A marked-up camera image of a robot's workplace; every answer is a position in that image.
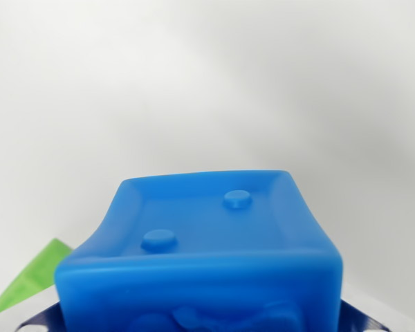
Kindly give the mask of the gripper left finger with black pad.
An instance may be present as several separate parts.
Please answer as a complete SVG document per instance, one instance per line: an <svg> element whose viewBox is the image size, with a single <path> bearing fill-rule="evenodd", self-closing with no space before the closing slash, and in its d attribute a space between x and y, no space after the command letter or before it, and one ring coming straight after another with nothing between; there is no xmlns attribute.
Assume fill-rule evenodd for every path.
<svg viewBox="0 0 415 332"><path fill-rule="evenodd" d="M0 312L0 331L63 331L55 286Z"/></svg>

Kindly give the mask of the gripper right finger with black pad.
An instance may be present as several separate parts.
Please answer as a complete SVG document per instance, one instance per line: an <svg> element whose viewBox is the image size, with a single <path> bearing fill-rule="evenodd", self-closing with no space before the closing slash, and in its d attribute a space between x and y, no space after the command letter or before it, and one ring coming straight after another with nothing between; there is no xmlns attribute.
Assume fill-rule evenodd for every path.
<svg viewBox="0 0 415 332"><path fill-rule="evenodd" d="M415 320L355 287L342 288L339 331L415 331Z"/></svg>

